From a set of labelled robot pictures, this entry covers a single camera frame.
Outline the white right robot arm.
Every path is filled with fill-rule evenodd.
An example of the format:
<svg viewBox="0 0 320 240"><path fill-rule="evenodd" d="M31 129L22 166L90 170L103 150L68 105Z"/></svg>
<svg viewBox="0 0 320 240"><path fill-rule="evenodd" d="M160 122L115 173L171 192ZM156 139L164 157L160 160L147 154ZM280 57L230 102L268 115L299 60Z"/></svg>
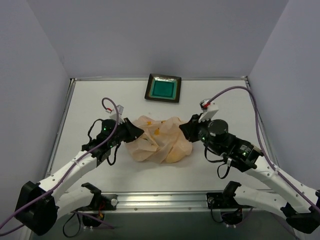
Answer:
<svg viewBox="0 0 320 240"><path fill-rule="evenodd" d="M295 180L252 143L229 133L222 119L199 121L194 114L189 122L179 126L191 143L201 141L206 152L220 156L228 169L254 177L273 192L264 192L230 181L222 192L227 206L250 206L283 218L292 228L311 234L320 225L320 192Z"/></svg>

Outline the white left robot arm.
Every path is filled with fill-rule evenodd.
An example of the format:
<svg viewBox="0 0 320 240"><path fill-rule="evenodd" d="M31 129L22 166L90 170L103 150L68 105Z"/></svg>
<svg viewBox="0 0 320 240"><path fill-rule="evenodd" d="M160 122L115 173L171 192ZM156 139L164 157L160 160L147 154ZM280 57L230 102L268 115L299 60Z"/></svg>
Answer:
<svg viewBox="0 0 320 240"><path fill-rule="evenodd" d="M112 148L121 143L137 140L144 131L125 118L122 123L113 119L101 122L100 133L82 145L78 154L52 175L33 183L28 181L20 191L15 218L38 236L46 234L56 221L75 210L97 211L107 206L109 200L100 189L91 183L69 192L69 188L80 178L109 161Z"/></svg>

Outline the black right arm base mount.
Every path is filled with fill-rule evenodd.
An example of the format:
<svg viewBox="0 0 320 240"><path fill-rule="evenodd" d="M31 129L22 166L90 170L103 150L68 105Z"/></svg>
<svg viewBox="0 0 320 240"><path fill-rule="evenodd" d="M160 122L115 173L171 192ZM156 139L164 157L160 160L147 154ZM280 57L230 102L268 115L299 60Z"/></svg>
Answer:
<svg viewBox="0 0 320 240"><path fill-rule="evenodd" d="M236 189L242 185L230 181L222 192L207 192L207 208L210 210L211 219L226 228L236 229L244 224L253 211L253 207L236 202ZM220 220L214 217L214 210L221 210Z"/></svg>

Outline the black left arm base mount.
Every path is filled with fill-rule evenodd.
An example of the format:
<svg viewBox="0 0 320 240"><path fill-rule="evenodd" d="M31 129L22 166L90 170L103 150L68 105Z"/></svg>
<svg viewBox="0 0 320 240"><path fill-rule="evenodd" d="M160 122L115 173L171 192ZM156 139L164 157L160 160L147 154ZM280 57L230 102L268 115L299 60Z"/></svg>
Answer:
<svg viewBox="0 0 320 240"><path fill-rule="evenodd" d="M77 190L67 192L58 201L58 217L71 214L66 223L74 217L77 219L78 227L75 233L66 232L66 223L62 227L62 233L66 238L74 238L79 235L82 228L91 231L105 227L114 230L115 227L105 222L104 211L115 211L117 209L118 196L116 194L103 195L102 191L91 183L83 183Z"/></svg>

